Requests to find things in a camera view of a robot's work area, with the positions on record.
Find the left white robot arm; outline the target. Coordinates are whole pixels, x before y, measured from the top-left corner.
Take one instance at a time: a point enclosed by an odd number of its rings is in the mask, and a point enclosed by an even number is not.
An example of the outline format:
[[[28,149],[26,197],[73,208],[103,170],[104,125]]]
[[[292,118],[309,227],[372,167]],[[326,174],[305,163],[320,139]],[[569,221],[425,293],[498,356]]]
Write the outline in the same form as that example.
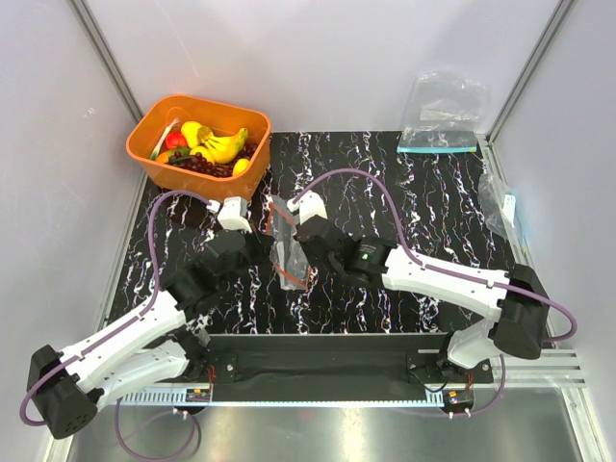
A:
[[[138,307],[72,346],[36,350],[21,420],[61,440],[115,399],[151,383],[200,379],[208,358],[187,323],[215,307],[234,277],[267,260],[272,244],[260,232],[221,230]]]

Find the orange plastic basket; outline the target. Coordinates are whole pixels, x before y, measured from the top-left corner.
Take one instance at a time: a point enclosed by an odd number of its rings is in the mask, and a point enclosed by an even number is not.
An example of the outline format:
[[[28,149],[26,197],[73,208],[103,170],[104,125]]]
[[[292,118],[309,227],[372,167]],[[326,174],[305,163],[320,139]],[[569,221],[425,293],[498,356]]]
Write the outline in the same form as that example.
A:
[[[172,95],[143,117],[126,150],[163,189],[250,200],[270,165],[270,129],[260,112]]]

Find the red zip clear bag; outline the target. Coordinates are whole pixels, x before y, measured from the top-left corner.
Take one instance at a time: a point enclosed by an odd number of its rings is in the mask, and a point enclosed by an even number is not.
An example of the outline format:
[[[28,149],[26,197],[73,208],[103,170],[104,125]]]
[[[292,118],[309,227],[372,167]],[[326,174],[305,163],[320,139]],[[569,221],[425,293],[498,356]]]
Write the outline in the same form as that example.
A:
[[[269,256],[279,275],[280,287],[284,291],[306,290],[310,266],[295,239],[298,220],[280,196],[272,195],[269,205],[265,234],[273,238]]]

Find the dark red grape bunch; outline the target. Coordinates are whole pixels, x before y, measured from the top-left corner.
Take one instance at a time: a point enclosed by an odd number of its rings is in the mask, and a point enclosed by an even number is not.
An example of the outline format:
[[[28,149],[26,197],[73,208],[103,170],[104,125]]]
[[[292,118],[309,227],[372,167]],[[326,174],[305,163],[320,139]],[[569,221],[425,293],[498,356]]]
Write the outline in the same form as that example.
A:
[[[194,149],[177,148],[173,150],[175,151],[174,158],[165,165],[179,167],[216,178],[228,178],[233,177],[233,166],[238,160],[248,159],[250,161],[252,159],[256,151],[256,145],[245,145],[238,156],[229,164],[217,164],[204,146],[198,146]]]

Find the yellow banana bunch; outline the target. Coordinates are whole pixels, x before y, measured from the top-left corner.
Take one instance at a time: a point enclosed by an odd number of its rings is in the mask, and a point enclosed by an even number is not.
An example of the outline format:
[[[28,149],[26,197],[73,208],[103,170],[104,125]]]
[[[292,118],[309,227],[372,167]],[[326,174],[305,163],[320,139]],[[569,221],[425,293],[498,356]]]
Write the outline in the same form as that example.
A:
[[[248,137],[246,128],[241,128],[235,135],[219,137],[212,129],[201,126],[196,132],[197,140],[208,149],[217,164],[229,164],[244,148]]]

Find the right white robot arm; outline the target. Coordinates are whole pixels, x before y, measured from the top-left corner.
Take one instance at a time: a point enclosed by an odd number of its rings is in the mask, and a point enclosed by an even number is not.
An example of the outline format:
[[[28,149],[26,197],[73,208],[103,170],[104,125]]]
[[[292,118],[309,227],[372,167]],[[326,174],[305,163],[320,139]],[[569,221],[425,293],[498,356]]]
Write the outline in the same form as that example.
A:
[[[481,362],[499,355],[540,358],[549,307],[535,271],[474,269],[426,256],[409,256],[401,244],[354,239],[331,220],[303,220],[295,240],[309,263],[348,284],[426,295],[470,310],[480,321],[449,333],[434,362],[448,381],[458,381]]]

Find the yellow pear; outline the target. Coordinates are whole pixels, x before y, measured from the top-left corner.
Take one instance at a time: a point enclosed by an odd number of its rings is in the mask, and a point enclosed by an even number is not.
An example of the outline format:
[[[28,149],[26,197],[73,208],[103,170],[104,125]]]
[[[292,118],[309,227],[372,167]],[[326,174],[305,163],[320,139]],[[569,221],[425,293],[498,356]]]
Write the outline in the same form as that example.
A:
[[[181,134],[187,142],[188,148],[194,148],[200,145],[199,130],[202,124],[197,121],[186,121],[182,124]]]

